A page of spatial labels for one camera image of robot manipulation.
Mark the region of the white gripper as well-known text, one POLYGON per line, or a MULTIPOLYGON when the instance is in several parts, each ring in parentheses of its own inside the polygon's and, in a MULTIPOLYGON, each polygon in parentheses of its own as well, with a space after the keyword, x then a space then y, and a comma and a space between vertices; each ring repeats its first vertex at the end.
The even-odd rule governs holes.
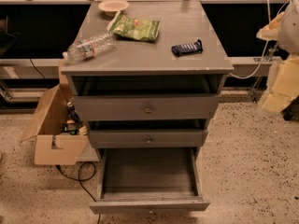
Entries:
MULTIPOLYGON (((256 37, 265 41, 278 41, 281 49, 290 54, 299 53, 299 0, 292 0, 284 13, 280 12, 256 37)), ((291 56, 269 69, 267 89, 260 99, 261 110, 280 113, 299 96, 299 56, 291 56)))

